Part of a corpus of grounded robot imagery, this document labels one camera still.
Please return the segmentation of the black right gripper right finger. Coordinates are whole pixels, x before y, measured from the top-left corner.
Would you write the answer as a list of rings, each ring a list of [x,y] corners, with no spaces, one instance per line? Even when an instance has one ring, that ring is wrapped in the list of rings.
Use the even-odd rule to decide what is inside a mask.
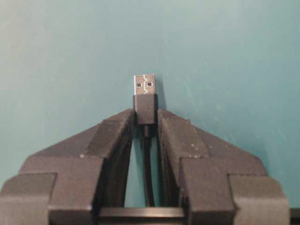
[[[288,225],[281,184],[261,160],[167,110],[158,111],[164,205],[190,225]]]

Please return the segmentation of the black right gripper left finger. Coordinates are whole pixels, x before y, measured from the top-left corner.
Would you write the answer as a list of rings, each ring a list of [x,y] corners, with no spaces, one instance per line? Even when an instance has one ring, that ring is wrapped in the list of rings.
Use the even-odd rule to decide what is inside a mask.
[[[29,156],[1,189],[1,224],[94,225],[123,207],[134,120],[124,110]]]

